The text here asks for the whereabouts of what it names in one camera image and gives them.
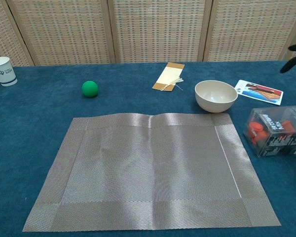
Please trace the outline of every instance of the tabletop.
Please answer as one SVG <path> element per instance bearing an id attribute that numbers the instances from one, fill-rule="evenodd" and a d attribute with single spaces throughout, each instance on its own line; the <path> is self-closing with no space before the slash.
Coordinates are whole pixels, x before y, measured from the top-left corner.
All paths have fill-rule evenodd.
<path id="1" fill-rule="evenodd" d="M 203 80 L 235 86 L 242 79 L 284 91 L 281 106 L 296 105 L 296 66 L 285 74 L 281 61 L 184 63 L 183 90 L 158 91 L 152 86 L 166 63 L 15 67 L 18 82 L 0 85 L 0 236 L 269 236 L 296 237 L 296 156 L 257 157 L 243 130 L 253 108 L 276 107 L 239 96 L 228 113 L 261 184 L 281 222 L 280 227 L 23 233 L 22 228 L 75 117 L 115 113 L 203 114 L 194 87 Z M 99 94 L 82 95 L 81 86 L 95 81 Z"/>

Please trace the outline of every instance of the plastic box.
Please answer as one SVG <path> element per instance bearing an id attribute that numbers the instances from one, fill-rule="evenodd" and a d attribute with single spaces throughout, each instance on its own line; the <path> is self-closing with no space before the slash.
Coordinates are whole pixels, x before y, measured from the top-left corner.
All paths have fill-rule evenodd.
<path id="1" fill-rule="evenodd" d="M 244 134 L 259 157 L 296 155 L 296 106 L 253 109 Z"/>

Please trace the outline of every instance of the white bowl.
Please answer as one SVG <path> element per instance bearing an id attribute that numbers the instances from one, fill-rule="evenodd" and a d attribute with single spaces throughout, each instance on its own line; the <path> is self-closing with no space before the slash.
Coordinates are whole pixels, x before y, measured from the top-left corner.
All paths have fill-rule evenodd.
<path id="1" fill-rule="evenodd" d="M 225 82 L 204 80 L 195 86 L 195 98 L 202 109 L 211 113 L 220 113 L 232 106 L 238 98 L 238 93 Z"/>

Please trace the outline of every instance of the placemat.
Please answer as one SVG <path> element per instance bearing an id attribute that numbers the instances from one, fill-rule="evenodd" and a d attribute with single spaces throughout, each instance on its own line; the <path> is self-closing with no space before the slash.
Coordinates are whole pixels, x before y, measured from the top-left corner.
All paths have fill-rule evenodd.
<path id="1" fill-rule="evenodd" d="M 74 118 L 24 232 L 279 226 L 228 114 Z"/>

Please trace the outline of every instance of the white paper cup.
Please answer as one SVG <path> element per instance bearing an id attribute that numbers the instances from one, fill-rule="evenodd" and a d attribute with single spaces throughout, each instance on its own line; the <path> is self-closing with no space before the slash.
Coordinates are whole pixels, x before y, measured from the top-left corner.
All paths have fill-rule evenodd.
<path id="1" fill-rule="evenodd" d="M 8 57 L 0 57 L 0 83 L 3 86 L 10 86 L 17 83 L 14 70 Z"/>

